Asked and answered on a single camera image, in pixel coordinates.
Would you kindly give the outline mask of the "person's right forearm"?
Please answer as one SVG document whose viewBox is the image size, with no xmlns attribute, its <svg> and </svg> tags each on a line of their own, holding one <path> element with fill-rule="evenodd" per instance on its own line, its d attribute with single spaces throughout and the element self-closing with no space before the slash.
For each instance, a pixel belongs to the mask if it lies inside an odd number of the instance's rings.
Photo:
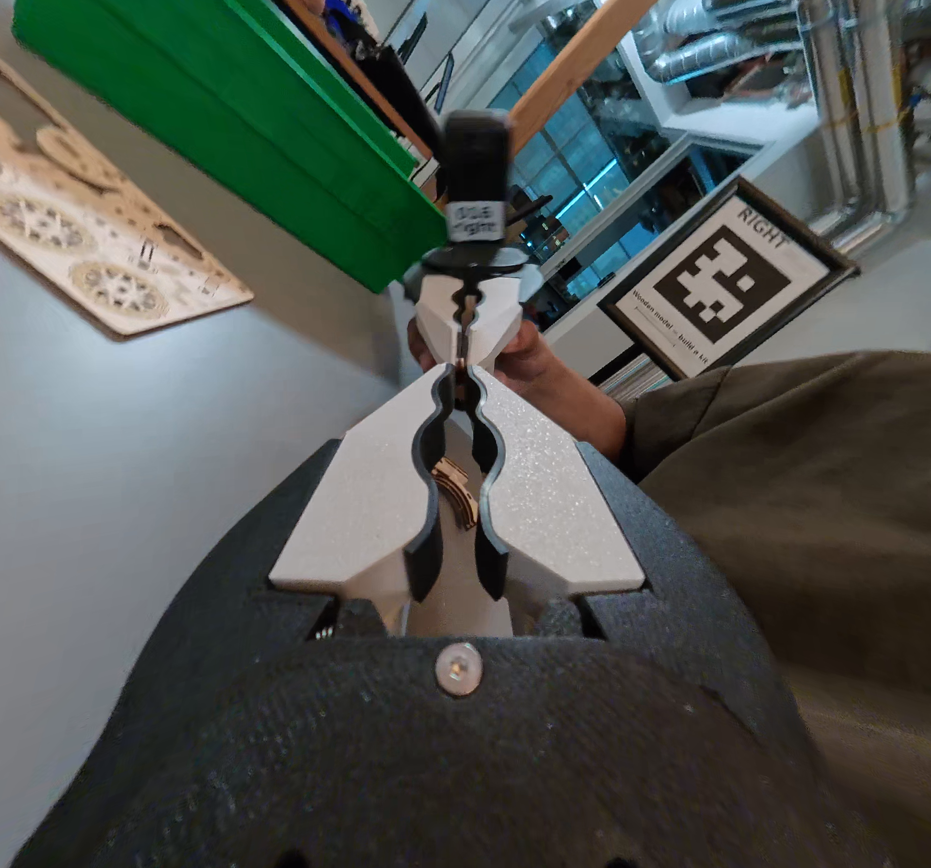
<svg viewBox="0 0 931 868">
<path fill-rule="evenodd" d="M 625 447 L 626 416 L 622 406 L 590 381 L 575 372 L 572 400 L 568 403 L 569 432 L 578 442 L 588 443 L 600 455 L 617 462 Z"/>
</svg>

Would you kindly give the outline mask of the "silver insulated pipes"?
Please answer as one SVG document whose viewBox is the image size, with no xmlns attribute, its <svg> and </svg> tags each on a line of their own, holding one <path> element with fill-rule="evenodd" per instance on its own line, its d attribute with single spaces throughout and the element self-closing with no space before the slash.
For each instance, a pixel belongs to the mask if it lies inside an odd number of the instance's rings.
<svg viewBox="0 0 931 868">
<path fill-rule="evenodd" d="M 659 0 L 632 35 L 664 85 L 800 54 L 832 186 L 821 230 L 867 238 L 911 210 L 907 47 L 929 40 L 929 0 Z"/>
</svg>

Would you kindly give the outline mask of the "wooden model assembly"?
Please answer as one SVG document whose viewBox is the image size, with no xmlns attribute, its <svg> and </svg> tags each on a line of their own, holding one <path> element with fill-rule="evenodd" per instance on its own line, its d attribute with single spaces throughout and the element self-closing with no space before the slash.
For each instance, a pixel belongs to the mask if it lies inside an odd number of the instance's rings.
<svg viewBox="0 0 931 868">
<path fill-rule="evenodd" d="M 457 527 L 464 531 L 475 528 L 480 518 L 480 504 L 468 488 L 467 472 L 448 456 L 442 456 L 431 476 L 449 502 Z"/>
</svg>

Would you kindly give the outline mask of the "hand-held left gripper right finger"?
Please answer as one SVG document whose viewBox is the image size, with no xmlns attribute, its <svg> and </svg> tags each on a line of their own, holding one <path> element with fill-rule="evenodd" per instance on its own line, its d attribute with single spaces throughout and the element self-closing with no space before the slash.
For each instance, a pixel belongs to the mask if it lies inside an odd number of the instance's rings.
<svg viewBox="0 0 931 868">
<path fill-rule="evenodd" d="M 465 371 L 482 472 L 475 557 L 494 600 L 622 594 L 646 576 L 573 436 L 484 368 Z"/>
</svg>

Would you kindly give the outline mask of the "framed marker sign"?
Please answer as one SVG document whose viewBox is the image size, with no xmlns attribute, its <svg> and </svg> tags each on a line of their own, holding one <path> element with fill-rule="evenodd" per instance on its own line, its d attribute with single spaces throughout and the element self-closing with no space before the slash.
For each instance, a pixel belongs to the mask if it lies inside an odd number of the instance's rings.
<svg viewBox="0 0 931 868">
<path fill-rule="evenodd" d="M 733 365 L 858 266 L 743 176 L 669 230 L 599 300 L 674 381 Z"/>
</svg>

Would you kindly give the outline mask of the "person's right hand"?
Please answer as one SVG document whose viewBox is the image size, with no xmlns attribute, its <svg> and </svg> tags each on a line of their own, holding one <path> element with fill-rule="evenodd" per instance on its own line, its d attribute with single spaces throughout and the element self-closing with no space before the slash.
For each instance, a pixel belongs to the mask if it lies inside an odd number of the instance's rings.
<svg viewBox="0 0 931 868">
<path fill-rule="evenodd" d="M 527 319 L 520 323 L 516 336 L 497 355 L 492 373 L 565 430 L 578 418 L 593 419 L 602 401 L 596 387 L 560 361 L 536 325 Z"/>
</svg>

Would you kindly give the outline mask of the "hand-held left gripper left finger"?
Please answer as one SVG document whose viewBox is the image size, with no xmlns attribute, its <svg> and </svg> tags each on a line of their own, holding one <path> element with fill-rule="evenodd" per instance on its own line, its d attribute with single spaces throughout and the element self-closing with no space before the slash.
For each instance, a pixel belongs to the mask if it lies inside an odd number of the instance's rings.
<svg viewBox="0 0 931 868">
<path fill-rule="evenodd" d="M 441 570 L 432 469 L 455 384 L 438 364 L 345 434 L 269 574 L 277 589 L 369 601 L 401 633 Z"/>
</svg>

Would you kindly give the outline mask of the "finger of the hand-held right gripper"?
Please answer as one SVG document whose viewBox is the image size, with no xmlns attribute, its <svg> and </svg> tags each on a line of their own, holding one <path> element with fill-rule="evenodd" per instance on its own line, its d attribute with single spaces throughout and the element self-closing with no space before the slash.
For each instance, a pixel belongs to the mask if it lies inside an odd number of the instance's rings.
<svg viewBox="0 0 931 868">
<path fill-rule="evenodd" d="M 427 350 L 437 364 L 466 367 L 463 280 L 452 276 L 425 276 L 415 303 L 415 320 Z"/>
<path fill-rule="evenodd" d="M 467 328 L 467 365 L 493 368 L 494 361 L 518 335 L 522 321 L 519 278 L 479 283 L 479 301 Z"/>
</svg>

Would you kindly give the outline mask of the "olive green shirt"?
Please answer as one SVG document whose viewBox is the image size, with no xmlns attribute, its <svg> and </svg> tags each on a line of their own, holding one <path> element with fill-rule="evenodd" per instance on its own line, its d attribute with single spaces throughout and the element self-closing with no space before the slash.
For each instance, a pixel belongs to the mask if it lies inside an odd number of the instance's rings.
<svg viewBox="0 0 931 868">
<path fill-rule="evenodd" d="M 900 863 L 929 866 L 929 354 L 726 367 L 623 411 L 623 472 L 727 576 Z"/>
</svg>

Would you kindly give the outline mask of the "wooden parts sheet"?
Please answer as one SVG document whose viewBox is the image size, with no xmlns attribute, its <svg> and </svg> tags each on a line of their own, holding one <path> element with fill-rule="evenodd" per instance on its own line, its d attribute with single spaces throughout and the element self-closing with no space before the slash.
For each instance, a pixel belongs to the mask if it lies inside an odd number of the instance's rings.
<svg viewBox="0 0 931 868">
<path fill-rule="evenodd" d="M 246 284 L 5 62 L 1 77 L 3 254 L 118 339 L 252 301 Z"/>
</svg>

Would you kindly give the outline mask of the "wooden beam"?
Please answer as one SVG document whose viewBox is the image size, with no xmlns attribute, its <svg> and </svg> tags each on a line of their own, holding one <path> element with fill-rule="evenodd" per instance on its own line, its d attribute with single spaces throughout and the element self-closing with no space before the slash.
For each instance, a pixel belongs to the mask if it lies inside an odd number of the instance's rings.
<svg viewBox="0 0 931 868">
<path fill-rule="evenodd" d="M 510 110 L 510 154 L 520 152 L 658 0 L 608 0 Z"/>
</svg>

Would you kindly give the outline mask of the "green plastic bin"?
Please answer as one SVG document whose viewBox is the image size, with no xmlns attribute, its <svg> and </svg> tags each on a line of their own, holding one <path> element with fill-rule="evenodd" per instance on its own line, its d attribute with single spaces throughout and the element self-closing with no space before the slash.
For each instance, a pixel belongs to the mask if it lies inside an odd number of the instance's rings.
<svg viewBox="0 0 931 868">
<path fill-rule="evenodd" d="M 12 31 L 371 292 L 446 242 L 411 153 L 267 0 L 16 0 Z"/>
</svg>

